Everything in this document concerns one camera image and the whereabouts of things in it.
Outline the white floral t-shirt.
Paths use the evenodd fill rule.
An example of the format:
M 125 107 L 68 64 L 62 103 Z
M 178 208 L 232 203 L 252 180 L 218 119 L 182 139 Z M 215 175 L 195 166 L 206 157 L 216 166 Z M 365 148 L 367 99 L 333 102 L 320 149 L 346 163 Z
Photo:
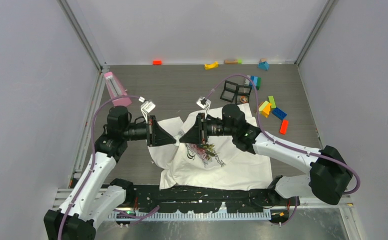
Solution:
M 175 185 L 225 190 L 263 189 L 272 182 L 270 158 L 239 150 L 231 136 L 211 136 L 206 144 L 148 148 L 162 168 L 159 188 Z

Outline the round orange blue brooch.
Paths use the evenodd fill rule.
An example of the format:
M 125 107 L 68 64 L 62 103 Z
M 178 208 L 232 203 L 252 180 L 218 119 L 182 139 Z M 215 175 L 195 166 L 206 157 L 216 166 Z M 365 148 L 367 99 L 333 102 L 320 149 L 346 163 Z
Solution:
M 241 96 L 239 100 L 242 104 L 249 103 L 249 97 L 247 96 Z

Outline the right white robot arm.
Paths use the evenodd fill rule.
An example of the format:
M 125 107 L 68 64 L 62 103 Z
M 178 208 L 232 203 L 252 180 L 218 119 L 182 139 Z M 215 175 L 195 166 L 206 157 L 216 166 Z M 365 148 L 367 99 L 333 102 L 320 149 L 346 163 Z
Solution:
M 329 205 L 337 205 L 354 177 L 337 149 L 326 146 L 305 147 L 280 139 L 249 123 L 245 113 L 235 104 L 225 105 L 221 117 L 198 113 L 193 126 L 180 138 L 184 144 L 205 144 L 210 137 L 231 136 L 241 151 L 267 156 L 303 172 L 298 176 L 278 176 L 269 185 L 267 198 L 280 205 L 292 197 L 314 195 Z

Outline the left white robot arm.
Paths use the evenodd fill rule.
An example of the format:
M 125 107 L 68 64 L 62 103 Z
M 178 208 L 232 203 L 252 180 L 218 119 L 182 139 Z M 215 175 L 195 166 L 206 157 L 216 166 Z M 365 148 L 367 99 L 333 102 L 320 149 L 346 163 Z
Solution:
M 76 186 L 58 210 L 49 210 L 44 216 L 48 239 L 93 240 L 98 227 L 115 208 L 134 203 L 133 185 L 123 179 L 116 179 L 101 196 L 97 195 L 129 141 L 142 140 L 149 147 L 176 143 L 174 137 L 159 126 L 154 115 L 142 119 L 142 122 L 133 122 L 125 106 L 109 110 L 103 133 L 93 142 L 88 166 Z

